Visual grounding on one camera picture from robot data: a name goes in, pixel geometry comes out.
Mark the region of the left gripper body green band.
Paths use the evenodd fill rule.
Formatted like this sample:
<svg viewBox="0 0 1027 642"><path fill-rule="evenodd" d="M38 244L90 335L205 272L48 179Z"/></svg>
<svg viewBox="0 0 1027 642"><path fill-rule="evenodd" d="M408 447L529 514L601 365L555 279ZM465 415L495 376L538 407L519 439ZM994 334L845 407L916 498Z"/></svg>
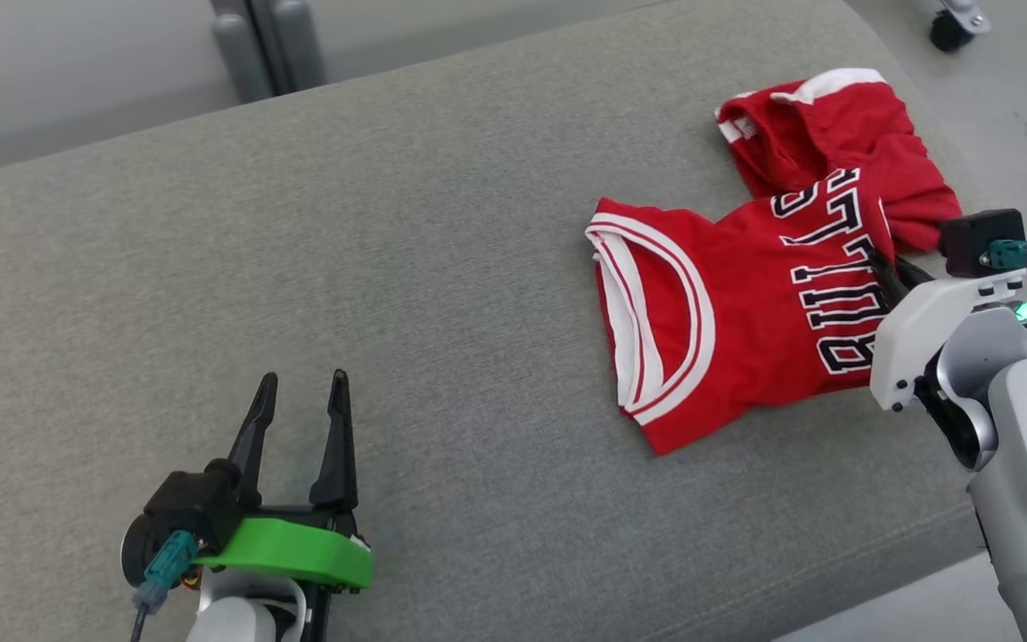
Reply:
<svg viewBox="0 0 1027 642"><path fill-rule="evenodd" d="M370 588L374 553L350 513L308 525L250 516L201 570L199 641L329 641L332 597Z"/></svg>

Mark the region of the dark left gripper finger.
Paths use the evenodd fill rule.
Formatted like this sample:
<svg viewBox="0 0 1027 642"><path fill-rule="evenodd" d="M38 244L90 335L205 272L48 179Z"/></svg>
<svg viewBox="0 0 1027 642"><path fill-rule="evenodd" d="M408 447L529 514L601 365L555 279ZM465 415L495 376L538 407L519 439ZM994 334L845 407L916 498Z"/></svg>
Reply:
<svg viewBox="0 0 1027 642"><path fill-rule="evenodd" d="M274 419L277 390L277 374L269 371L262 375L228 457L241 473L237 488L240 503L245 509L258 509L262 505L259 492L262 447L268 427Z"/></svg>
<svg viewBox="0 0 1027 642"><path fill-rule="evenodd" d="M353 407L351 407L348 374L337 369L332 375L327 395L327 428L325 458L308 500L317 509L335 514L350 513L358 507L356 456L353 440Z"/></svg>

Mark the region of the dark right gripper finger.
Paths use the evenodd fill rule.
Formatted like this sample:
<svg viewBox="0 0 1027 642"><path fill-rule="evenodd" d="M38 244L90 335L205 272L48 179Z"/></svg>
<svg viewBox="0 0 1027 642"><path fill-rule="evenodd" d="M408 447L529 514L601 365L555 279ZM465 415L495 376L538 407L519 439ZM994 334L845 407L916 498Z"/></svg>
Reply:
<svg viewBox="0 0 1027 642"><path fill-rule="evenodd" d="M905 290L913 290L920 284L930 282L936 279L924 268L918 267L913 261L909 261L902 256L897 256L895 259L895 276Z"/></svg>
<svg viewBox="0 0 1027 642"><path fill-rule="evenodd" d="M908 272L912 264L898 256L889 260L877 249L868 249L867 260L876 284L879 284L884 304L889 310L893 310L912 290L912 279Z"/></svg>

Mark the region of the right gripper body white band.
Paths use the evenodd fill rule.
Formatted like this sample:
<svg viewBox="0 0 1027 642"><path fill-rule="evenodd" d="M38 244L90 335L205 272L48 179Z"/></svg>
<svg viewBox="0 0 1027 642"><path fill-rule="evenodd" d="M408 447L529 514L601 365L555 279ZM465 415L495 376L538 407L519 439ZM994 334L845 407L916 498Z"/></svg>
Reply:
<svg viewBox="0 0 1027 642"><path fill-rule="evenodd" d="M1027 330L1003 305L1023 277L1023 271L945 277L910 290L875 335L869 390L879 407L908 405L913 383L947 342L954 346L949 358L939 360L939 377L965 387L1027 358Z"/></svg>

